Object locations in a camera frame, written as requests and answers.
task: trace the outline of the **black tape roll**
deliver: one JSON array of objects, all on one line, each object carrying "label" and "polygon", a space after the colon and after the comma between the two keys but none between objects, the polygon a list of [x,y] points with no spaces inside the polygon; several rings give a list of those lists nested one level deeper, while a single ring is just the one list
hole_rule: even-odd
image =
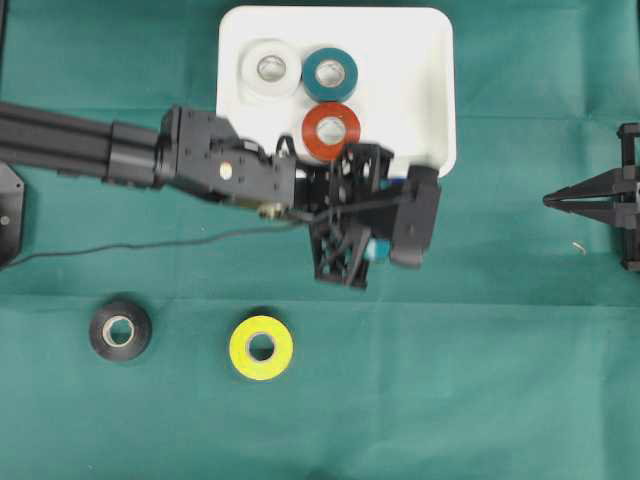
[{"label": "black tape roll", "polygon": [[[111,329],[119,321],[127,323],[131,335],[123,342],[112,337]],[[91,320],[89,340],[98,355],[112,362],[126,362],[140,355],[151,339],[151,320],[138,305],[118,300],[100,308]]]}]

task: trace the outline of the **tape roll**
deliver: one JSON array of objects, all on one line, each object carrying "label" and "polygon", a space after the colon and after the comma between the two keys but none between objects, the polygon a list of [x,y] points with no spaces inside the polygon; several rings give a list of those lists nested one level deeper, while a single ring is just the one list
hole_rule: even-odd
[{"label": "tape roll", "polygon": [[[327,142],[326,135],[322,134],[322,128],[324,125],[331,128],[332,123],[334,128],[336,124],[341,124],[343,135],[340,139]],[[321,103],[304,117],[302,140],[309,153],[315,158],[324,162],[333,162],[346,144],[360,141],[360,121],[353,110],[346,105],[333,102]]]},{"label": "tape roll", "polygon": [[304,62],[302,81],[316,102],[344,102],[358,83],[358,67],[344,50],[321,48]]},{"label": "tape roll", "polygon": [[[273,353],[265,360],[255,358],[251,342],[266,335],[273,344]],[[293,357],[293,339],[287,327],[273,317],[250,317],[236,327],[229,340],[229,356],[238,372],[252,380],[270,380],[284,372]]]},{"label": "tape roll", "polygon": [[275,101],[291,96],[300,84],[302,62],[298,53],[280,40],[253,45],[242,59],[240,76],[253,98]]},{"label": "tape roll", "polygon": [[[118,325],[127,333],[116,335]],[[151,339],[147,313],[127,301],[115,301],[100,308],[89,326],[89,341],[95,352],[112,362],[131,360],[145,351]]]}]

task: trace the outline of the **white tape roll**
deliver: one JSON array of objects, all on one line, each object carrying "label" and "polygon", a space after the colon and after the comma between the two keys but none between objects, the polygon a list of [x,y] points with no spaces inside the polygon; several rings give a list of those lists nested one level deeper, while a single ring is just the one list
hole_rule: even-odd
[{"label": "white tape roll", "polygon": [[240,76],[250,98],[276,101],[291,96],[298,88],[302,61],[290,45],[264,40],[244,55]]}]

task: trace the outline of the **red tape roll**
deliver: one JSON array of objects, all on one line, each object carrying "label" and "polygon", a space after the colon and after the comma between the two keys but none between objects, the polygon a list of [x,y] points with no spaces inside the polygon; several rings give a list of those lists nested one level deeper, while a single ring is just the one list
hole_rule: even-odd
[{"label": "red tape roll", "polygon": [[[345,126],[345,134],[338,143],[329,145],[318,137],[318,124],[328,117],[339,119]],[[360,141],[360,121],[346,105],[336,102],[321,103],[309,110],[302,121],[302,140],[309,153],[323,162],[333,162],[348,143]]]}]

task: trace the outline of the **small debris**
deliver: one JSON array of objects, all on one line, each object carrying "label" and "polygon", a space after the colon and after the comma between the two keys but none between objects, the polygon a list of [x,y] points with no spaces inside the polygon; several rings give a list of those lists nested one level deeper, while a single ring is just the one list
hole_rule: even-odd
[{"label": "small debris", "polygon": [[573,245],[576,250],[578,250],[582,255],[587,254],[587,249],[584,248],[584,246],[580,242],[571,242],[571,245]]}]

